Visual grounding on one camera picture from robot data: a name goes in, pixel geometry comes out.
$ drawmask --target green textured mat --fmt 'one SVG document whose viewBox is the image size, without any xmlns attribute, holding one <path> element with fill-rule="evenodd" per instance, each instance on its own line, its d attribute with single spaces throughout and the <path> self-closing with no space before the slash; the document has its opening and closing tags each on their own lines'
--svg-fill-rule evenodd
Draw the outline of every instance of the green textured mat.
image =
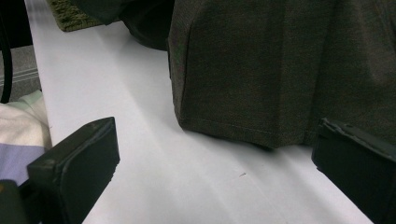
<svg viewBox="0 0 396 224">
<path fill-rule="evenodd" d="M 69 0 L 47 0 L 47 3 L 62 31 L 71 32 L 102 24 L 83 13 Z"/>
</svg>

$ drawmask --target table surface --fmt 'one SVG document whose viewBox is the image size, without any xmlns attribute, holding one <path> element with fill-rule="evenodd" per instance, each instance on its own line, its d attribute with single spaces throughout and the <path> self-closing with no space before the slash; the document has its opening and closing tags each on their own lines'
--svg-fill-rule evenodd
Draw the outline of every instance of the table surface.
<svg viewBox="0 0 396 224">
<path fill-rule="evenodd" d="M 183 131 L 167 54 L 122 22 L 64 33 L 45 0 L 25 0 L 53 144 L 115 117 L 120 164 L 84 223 L 372 223 L 311 161 Z"/>
</svg>

